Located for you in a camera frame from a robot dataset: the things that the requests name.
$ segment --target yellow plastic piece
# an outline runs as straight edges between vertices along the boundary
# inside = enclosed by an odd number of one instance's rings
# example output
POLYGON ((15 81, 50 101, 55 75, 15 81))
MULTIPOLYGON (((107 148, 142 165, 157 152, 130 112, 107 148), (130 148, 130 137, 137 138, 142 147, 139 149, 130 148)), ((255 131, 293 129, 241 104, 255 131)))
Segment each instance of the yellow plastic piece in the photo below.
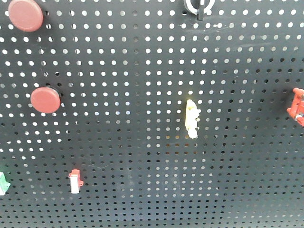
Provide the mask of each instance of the yellow plastic piece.
POLYGON ((199 119, 197 118, 199 115, 200 109, 197 109, 196 104, 192 100, 187 100, 185 126, 189 137, 192 139, 198 137, 197 129, 199 119))

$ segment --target red clip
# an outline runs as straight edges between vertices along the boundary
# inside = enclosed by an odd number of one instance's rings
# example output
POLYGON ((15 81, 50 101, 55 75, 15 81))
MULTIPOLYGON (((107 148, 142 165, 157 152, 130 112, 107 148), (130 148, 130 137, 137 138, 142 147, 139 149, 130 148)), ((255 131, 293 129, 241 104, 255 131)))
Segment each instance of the red clip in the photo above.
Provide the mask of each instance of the red clip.
POLYGON ((83 186, 84 182, 80 180, 80 170, 73 169, 69 174, 70 184, 71 184, 71 193, 78 194, 80 187, 83 186))
POLYGON ((294 101, 290 108, 287 108, 289 115, 304 127, 304 90, 294 88, 294 101))

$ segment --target green object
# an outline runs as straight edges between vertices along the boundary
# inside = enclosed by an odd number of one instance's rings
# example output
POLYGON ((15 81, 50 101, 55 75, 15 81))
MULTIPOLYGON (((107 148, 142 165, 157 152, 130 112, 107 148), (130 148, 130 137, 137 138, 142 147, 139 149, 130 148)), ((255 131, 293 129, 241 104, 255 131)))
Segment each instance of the green object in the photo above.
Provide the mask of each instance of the green object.
POLYGON ((4 173, 0 172, 0 196, 4 196, 9 187, 10 183, 6 182, 4 173))

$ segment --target black pegboard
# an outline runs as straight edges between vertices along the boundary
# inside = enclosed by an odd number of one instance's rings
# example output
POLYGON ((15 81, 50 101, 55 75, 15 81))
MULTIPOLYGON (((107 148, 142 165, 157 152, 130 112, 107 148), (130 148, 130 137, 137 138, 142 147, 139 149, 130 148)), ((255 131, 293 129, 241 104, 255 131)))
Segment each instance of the black pegboard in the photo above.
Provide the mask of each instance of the black pegboard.
POLYGON ((304 2, 39 0, 40 30, 0 1, 3 228, 302 227, 304 2), (55 87, 40 114, 31 92, 55 87), (201 109, 187 138, 185 103, 201 109), (68 174, 85 184, 70 194, 68 174))

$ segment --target round red cap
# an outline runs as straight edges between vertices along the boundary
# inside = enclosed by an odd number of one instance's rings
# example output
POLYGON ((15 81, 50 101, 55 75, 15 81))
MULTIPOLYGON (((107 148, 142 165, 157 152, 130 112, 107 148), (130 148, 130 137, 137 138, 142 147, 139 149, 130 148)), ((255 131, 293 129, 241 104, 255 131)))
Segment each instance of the round red cap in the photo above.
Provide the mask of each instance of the round red cap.
POLYGON ((43 13, 34 0, 12 0, 9 4, 9 19, 20 30, 33 32, 41 27, 43 13))
POLYGON ((30 96, 30 102, 41 113, 53 113, 60 107, 59 94, 49 87, 35 89, 30 96))

